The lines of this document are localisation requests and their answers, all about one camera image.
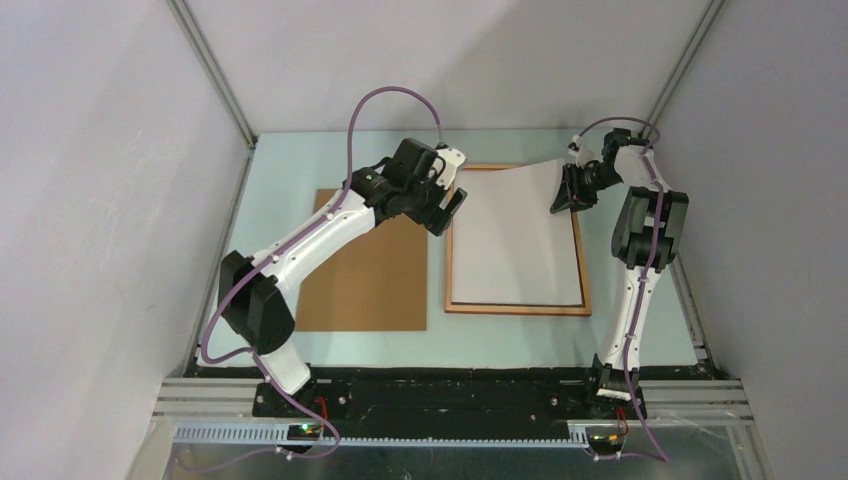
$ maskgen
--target brown cardboard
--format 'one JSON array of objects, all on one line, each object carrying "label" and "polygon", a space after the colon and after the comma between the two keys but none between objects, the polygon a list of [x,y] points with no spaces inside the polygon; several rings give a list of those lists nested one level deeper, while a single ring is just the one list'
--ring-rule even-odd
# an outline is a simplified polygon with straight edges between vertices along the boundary
[{"label": "brown cardboard", "polygon": [[427,230],[401,215],[342,247],[301,284],[296,319],[299,332],[426,330]]}]

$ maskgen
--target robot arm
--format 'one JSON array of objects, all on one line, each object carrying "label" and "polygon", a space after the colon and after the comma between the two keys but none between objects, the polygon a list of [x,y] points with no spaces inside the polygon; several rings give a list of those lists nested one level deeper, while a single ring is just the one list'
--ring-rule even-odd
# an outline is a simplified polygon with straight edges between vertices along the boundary
[{"label": "robot arm", "polygon": [[[580,137],[575,137],[569,148],[576,162],[563,167],[560,190],[551,206],[551,213],[586,210],[597,203],[599,190],[618,183],[630,187],[612,237],[612,254],[619,259],[615,317],[593,361],[590,400],[631,400],[624,367],[631,370],[631,381],[636,385],[648,306],[662,270],[677,255],[689,205],[685,193],[672,191],[663,180],[654,164],[654,152],[646,149],[647,145],[646,139],[633,137],[629,130],[614,129],[604,137],[601,162],[592,160],[594,154],[580,145]],[[652,218],[660,188],[661,215]],[[648,265],[654,222],[660,222],[660,230],[656,254]]]},{"label": "robot arm", "polygon": [[[446,145],[432,149],[405,139],[393,157],[353,172],[350,190],[335,211],[330,209],[342,190],[289,236],[250,257],[233,251],[224,258],[219,301],[233,285],[271,256],[271,263],[236,294],[223,317],[259,355],[268,373],[286,393],[299,390],[309,380],[310,373],[289,341],[295,320],[285,295],[348,242],[397,215],[405,214],[433,235],[441,235],[465,200],[466,193],[459,188],[447,205],[441,207],[465,161],[462,152]],[[326,221],[308,231],[321,216],[326,216]],[[281,245],[294,238],[297,240],[285,255],[274,255]]]}]

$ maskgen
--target purple cable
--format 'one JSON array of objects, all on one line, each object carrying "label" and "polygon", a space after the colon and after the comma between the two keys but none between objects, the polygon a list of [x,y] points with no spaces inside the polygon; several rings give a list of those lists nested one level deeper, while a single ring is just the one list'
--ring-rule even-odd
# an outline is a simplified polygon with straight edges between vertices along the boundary
[{"label": "purple cable", "polygon": [[192,467],[190,465],[186,465],[185,463],[182,462],[182,460],[180,460],[180,457],[179,457],[177,452],[174,452],[174,454],[171,455],[171,458],[172,458],[174,463],[179,465],[180,468],[182,468],[183,470],[185,470],[187,472],[204,474],[204,473],[217,472],[218,470],[223,470],[223,469],[229,467],[230,465],[234,465],[234,464],[244,460],[247,457],[252,457],[252,456],[258,455],[260,453],[271,453],[271,452],[276,452],[276,451],[277,451],[277,447],[257,448],[255,450],[251,450],[249,452],[243,453],[243,454],[239,455],[238,457],[227,460],[226,462],[224,462],[220,465],[215,465],[214,467]]},{"label": "purple cable", "polygon": [[[588,132],[592,128],[596,127],[597,125],[600,125],[601,123],[609,122],[609,121],[613,121],[613,120],[627,120],[627,121],[631,121],[631,122],[636,122],[636,123],[639,123],[641,125],[644,125],[644,126],[650,128],[653,132],[655,132],[657,134],[656,138],[653,141],[648,140],[648,144],[645,145],[645,147],[642,149],[642,152],[639,154],[642,157],[642,163],[644,163],[645,168],[648,169],[648,174],[651,177],[651,183],[653,183],[654,186],[657,187],[657,205],[656,205],[656,209],[654,210],[654,225],[653,225],[653,228],[652,228],[652,231],[651,231],[651,250],[650,250],[650,253],[648,254],[648,262],[646,263],[646,266],[642,268],[642,273],[639,275],[639,290],[636,294],[636,304],[635,304],[635,306],[634,306],[635,308],[633,310],[633,319],[630,321],[630,328],[627,331],[627,339],[624,341],[624,353],[623,353],[623,355],[624,355],[624,382],[627,384],[628,393],[630,393],[630,401],[633,403],[634,410],[636,410],[636,416],[639,417],[639,423],[642,424],[642,428],[645,429],[645,434],[648,435],[648,439],[654,445],[654,448],[657,450],[657,453],[659,453],[659,456],[656,456],[656,455],[653,455],[653,454],[650,454],[650,453],[628,452],[628,453],[622,453],[621,457],[652,458],[654,460],[658,460],[658,461],[661,461],[661,462],[670,462],[671,459],[665,453],[665,450],[663,450],[662,447],[660,446],[659,441],[657,441],[657,438],[654,436],[654,432],[648,426],[648,422],[645,420],[645,416],[642,415],[642,410],[639,408],[639,404],[636,402],[636,400],[637,400],[636,389],[633,388],[633,382],[630,379],[630,370],[627,367],[627,358],[628,358],[629,353],[630,353],[630,343],[633,339],[633,335],[636,333],[636,325],[639,322],[639,312],[642,310],[642,300],[645,296],[645,284],[647,283],[647,279],[648,279],[648,271],[650,270],[651,265],[654,263],[654,259],[657,256],[657,244],[659,243],[660,218],[662,217],[663,196],[664,196],[665,192],[663,191],[662,184],[657,180],[657,172],[654,171],[653,167],[651,167],[651,164],[648,162],[647,157],[645,157],[645,152],[647,152],[648,149],[651,148],[651,146],[653,146],[653,144],[655,144],[656,142],[658,142],[660,140],[661,134],[660,134],[659,129],[655,125],[653,125],[652,123],[650,123],[646,120],[642,120],[641,118],[607,117],[607,118],[602,118],[602,119],[598,120],[597,122],[594,122],[594,123],[590,124],[588,127],[584,128],[583,131],[580,132],[580,136],[582,137],[583,135],[586,134],[586,132]],[[616,455],[606,455],[604,457],[599,457],[599,458],[601,460],[615,460],[618,457]]]},{"label": "purple cable", "polygon": [[[372,97],[384,92],[405,93],[421,101],[421,103],[423,103],[430,110],[430,113],[433,114],[433,119],[436,120],[436,130],[439,134],[439,143],[442,143],[443,141],[442,122],[439,119],[439,114],[436,112],[436,108],[433,106],[433,104],[427,101],[426,98],[422,97],[417,92],[414,92],[404,87],[389,86],[372,90],[364,97],[362,97],[362,100],[360,100],[359,103],[356,105],[356,108],[353,110],[353,115],[351,115],[350,117],[350,124],[347,127],[347,177],[345,179],[344,186],[342,187],[342,194],[339,196],[338,200],[336,200],[336,203],[334,203],[330,207],[330,212],[335,211],[339,207],[339,205],[342,204],[345,197],[347,197],[347,192],[350,191],[351,178],[353,177],[353,127],[354,125],[356,125],[356,118],[359,116],[359,112],[362,110],[362,107],[365,105],[365,102],[370,100]],[[299,242],[304,237],[315,231],[315,229],[321,226],[321,224],[323,224],[325,221],[327,221],[327,217],[322,215],[311,225],[298,232],[297,235],[293,236],[289,241],[283,243],[280,248],[274,250],[274,253],[268,255],[265,260],[262,260],[258,265],[256,265],[256,267],[251,270],[250,273],[245,275],[233,286],[233,288],[229,292],[227,292],[227,294],[224,296],[224,298],[221,299],[221,302],[218,304],[218,309],[215,310],[215,313],[212,314],[212,318],[209,320],[209,325],[206,326],[206,331],[204,331],[203,339],[200,342],[200,357],[203,359],[204,362],[210,365],[215,365],[229,360],[235,357],[236,355],[240,355],[242,353],[250,353],[252,351],[250,347],[242,347],[233,350],[232,352],[226,355],[222,355],[218,358],[210,357],[208,352],[208,345],[209,339],[212,338],[212,331],[215,329],[215,325],[218,323],[218,320],[221,318],[221,315],[223,314],[224,310],[226,310],[230,302],[233,301],[233,298],[236,296],[236,294],[241,291],[241,289],[244,288],[244,286],[247,285],[248,282],[253,279],[253,277],[258,275],[259,272],[262,271],[262,269],[271,264],[274,255],[283,256],[286,250],[288,250],[289,248],[291,248],[292,245]]]},{"label": "purple cable", "polygon": [[[344,185],[342,187],[342,194],[339,196],[338,200],[336,200],[336,202],[332,206],[330,206],[330,209],[329,209],[330,212],[335,211],[339,207],[339,205],[341,205],[341,203],[344,201],[345,197],[347,197],[348,191],[350,191],[351,178],[353,177],[353,131],[354,131],[354,126],[356,125],[356,118],[359,116],[359,112],[362,110],[362,107],[365,105],[365,103],[368,100],[370,100],[374,96],[379,95],[379,94],[384,93],[384,92],[405,93],[407,95],[415,97],[417,100],[419,100],[421,103],[423,103],[424,106],[426,106],[427,109],[430,110],[430,113],[433,114],[433,119],[436,121],[436,131],[437,131],[438,136],[439,136],[438,143],[441,144],[441,143],[444,142],[444,135],[443,135],[443,132],[442,132],[442,122],[441,122],[441,119],[439,119],[439,114],[438,114],[438,112],[436,112],[436,107],[434,107],[433,104],[430,103],[426,98],[424,98],[423,96],[421,96],[417,92],[410,90],[408,88],[405,88],[405,87],[388,86],[388,87],[381,87],[381,88],[378,88],[376,90],[372,90],[371,92],[366,94],[364,97],[362,97],[362,100],[360,100],[359,103],[356,105],[356,108],[353,110],[353,114],[350,117],[350,124],[348,125],[348,128],[347,128],[347,177],[346,177]],[[309,235],[310,233],[315,231],[315,229],[318,228],[325,221],[326,221],[326,216],[322,215],[315,222],[308,225],[302,231],[300,231],[299,233],[294,235],[289,241],[283,243],[283,245],[281,245],[278,249],[274,250],[274,252],[271,255],[268,255],[268,257],[266,257],[263,261],[261,261],[259,264],[257,264],[256,267],[253,268],[253,270],[251,270],[247,275],[245,275],[241,280],[239,280],[233,286],[233,288],[229,292],[227,292],[227,294],[224,296],[224,298],[221,299],[221,302],[218,304],[218,308],[215,310],[215,313],[212,314],[212,318],[209,320],[209,325],[206,326],[206,330],[204,331],[203,338],[201,339],[201,342],[200,342],[200,357],[203,359],[204,362],[206,362],[210,365],[215,365],[215,364],[224,362],[226,360],[229,360],[230,358],[233,358],[236,355],[240,355],[242,353],[252,353],[253,354],[253,361],[256,363],[256,366],[259,367],[259,370],[262,371],[262,374],[265,375],[265,377],[270,378],[270,375],[268,374],[268,370],[265,368],[265,365],[262,363],[259,356],[256,355],[253,352],[252,348],[242,347],[242,348],[238,348],[236,350],[233,350],[232,352],[229,352],[225,355],[222,355],[218,358],[212,358],[212,357],[209,356],[209,352],[208,352],[209,339],[212,337],[212,331],[215,329],[215,325],[218,323],[218,320],[221,318],[221,315],[223,314],[224,310],[227,308],[227,306],[230,304],[230,302],[233,301],[233,298],[236,296],[236,294],[242,288],[244,288],[244,286],[247,285],[247,283],[250,282],[250,280],[253,279],[253,277],[258,275],[259,272],[262,271],[262,269],[267,267],[272,262],[273,256],[274,255],[282,256],[286,252],[286,250],[291,248],[292,245],[294,245],[295,243],[297,243],[298,241],[302,240],[307,235]],[[341,443],[341,435],[339,434],[339,431],[336,430],[336,427],[333,426],[333,424],[331,424],[329,421],[327,421],[326,419],[324,419],[320,415],[316,414],[312,410],[301,405],[291,395],[289,395],[285,391],[283,391],[282,387],[273,378],[270,379],[269,383],[271,383],[271,385],[274,387],[275,390],[277,390],[277,392],[280,394],[280,396],[282,396],[284,399],[286,399],[286,401],[289,402],[293,407],[300,410],[304,414],[312,417],[313,419],[317,420],[321,425],[328,428],[330,430],[330,432],[333,433],[334,443],[333,443],[333,446],[329,450],[327,450],[325,452],[318,453],[316,455],[305,455],[305,454],[302,454],[302,453],[296,453],[296,452],[291,452],[291,451],[285,450],[282,447],[262,447],[262,448],[258,448],[256,450],[251,450],[251,451],[244,453],[242,455],[239,455],[238,457],[233,458],[231,460],[228,460],[227,462],[224,462],[220,465],[216,465],[214,467],[207,467],[207,468],[197,468],[197,467],[189,467],[187,465],[183,465],[180,462],[179,457],[176,454],[174,454],[172,456],[174,463],[176,463],[177,465],[179,465],[183,469],[194,472],[194,473],[209,473],[209,472],[214,472],[214,471],[221,470],[223,468],[229,467],[230,465],[233,465],[233,464],[235,464],[235,463],[237,463],[237,462],[239,462],[239,461],[241,461],[245,458],[248,458],[248,457],[251,457],[253,455],[260,454],[260,453],[269,453],[269,452],[280,452],[280,453],[282,453],[282,452],[285,452],[286,455],[290,455],[291,457],[308,459],[308,458],[326,457],[327,455],[330,455],[331,453],[335,452],[336,449],[339,448],[339,444]]]}]

